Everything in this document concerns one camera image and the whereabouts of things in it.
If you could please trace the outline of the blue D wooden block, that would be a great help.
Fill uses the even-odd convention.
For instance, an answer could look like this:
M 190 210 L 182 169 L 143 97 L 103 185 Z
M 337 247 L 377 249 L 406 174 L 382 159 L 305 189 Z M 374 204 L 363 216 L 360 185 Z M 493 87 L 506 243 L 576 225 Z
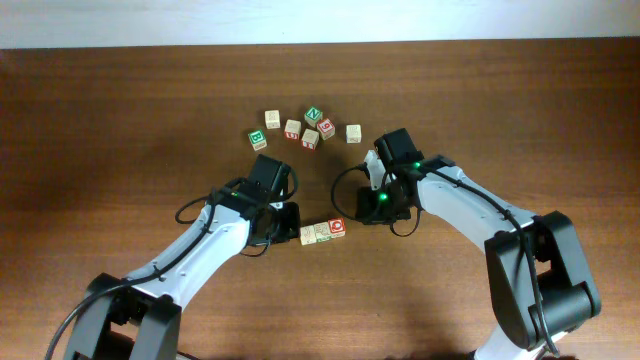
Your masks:
M 303 246 L 315 244 L 317 242 L 315 227 L 313 225 L 301 227 L 299 239 Z

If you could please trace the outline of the green-sided wooden block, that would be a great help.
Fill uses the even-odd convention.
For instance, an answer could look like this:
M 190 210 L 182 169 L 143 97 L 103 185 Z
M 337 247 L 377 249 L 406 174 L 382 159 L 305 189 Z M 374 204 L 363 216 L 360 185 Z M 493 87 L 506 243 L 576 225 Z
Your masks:
M 317 242 L 325 242 L 332 238 L 330 226 L 327 221 L 314 224 L 313 228 Z

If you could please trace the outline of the red Q wooden block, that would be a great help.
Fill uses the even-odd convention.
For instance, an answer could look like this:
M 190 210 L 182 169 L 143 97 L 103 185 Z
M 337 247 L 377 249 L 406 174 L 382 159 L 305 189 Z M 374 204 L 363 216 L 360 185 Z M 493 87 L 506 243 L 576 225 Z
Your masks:
M 329 219 L 328 225 L 331 238 L 343 237 L 346 234 L 346 227 L 343 218 Z

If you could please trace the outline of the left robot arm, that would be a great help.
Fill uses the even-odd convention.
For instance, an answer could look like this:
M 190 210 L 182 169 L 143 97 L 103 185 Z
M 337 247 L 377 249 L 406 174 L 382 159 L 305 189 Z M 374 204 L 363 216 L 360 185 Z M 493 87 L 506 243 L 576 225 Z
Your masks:
M 246 177 L 200 197 L 198 217 L 146 265 L 118 279 L 103 273 L 54 333 L 46 358 L 72 331 L 67 359 L 177 359 L 184 309 L 211 276 L 247 247 L 267 250 L 299 234 L 293 168 L 265 155 Z

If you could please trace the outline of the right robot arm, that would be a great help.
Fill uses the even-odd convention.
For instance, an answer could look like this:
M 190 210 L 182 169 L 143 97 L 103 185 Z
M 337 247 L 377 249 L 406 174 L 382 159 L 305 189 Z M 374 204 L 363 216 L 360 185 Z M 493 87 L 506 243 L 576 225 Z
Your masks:
M 410 209 L 441 218 L 486 259 L 497 327 L 474 359 L 541 359 L 599 315 L 602 301 L 573 222 L 537 215 L 492 194 L 442 155 L 419 151 L 404 128 L 378 138 L 362 170 L 356 218 L 392 226 Z

